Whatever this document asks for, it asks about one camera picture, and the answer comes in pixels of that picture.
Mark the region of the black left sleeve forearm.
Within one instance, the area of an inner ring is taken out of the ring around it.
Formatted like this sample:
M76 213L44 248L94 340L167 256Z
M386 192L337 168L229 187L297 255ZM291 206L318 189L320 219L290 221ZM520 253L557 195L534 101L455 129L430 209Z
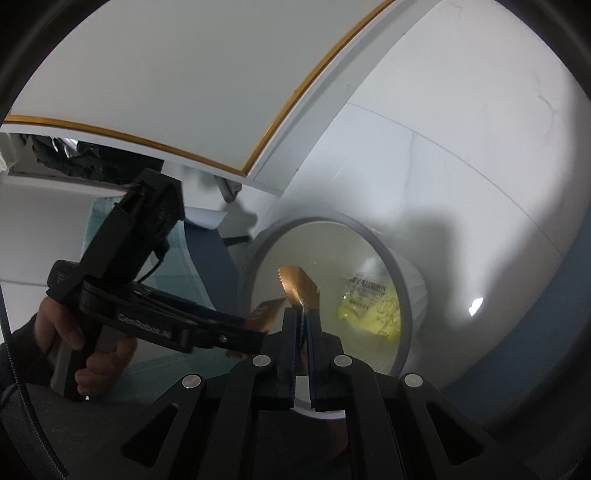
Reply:
M14 376L26 383L31 404L51 447L69 472L97 453L143 410L130 402L74 402L49 387L53 366L34 338L35 320L1 346L1 477L54 479L47 453L22 403Z

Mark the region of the person's left hand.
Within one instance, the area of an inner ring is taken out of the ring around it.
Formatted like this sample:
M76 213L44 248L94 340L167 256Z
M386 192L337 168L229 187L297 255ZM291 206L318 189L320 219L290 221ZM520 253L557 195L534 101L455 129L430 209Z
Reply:
M62 344L73 350L80 350L83 346L82 333L69 319L66 308L50 297L40 303L34 322L34 338L52 366L55 366L57 351ZM86 360L85 367L74 375L78 393L92 397L111 389L131 362L136 349L137 340L127 337L118 340L116 347L107 353L95 351Z

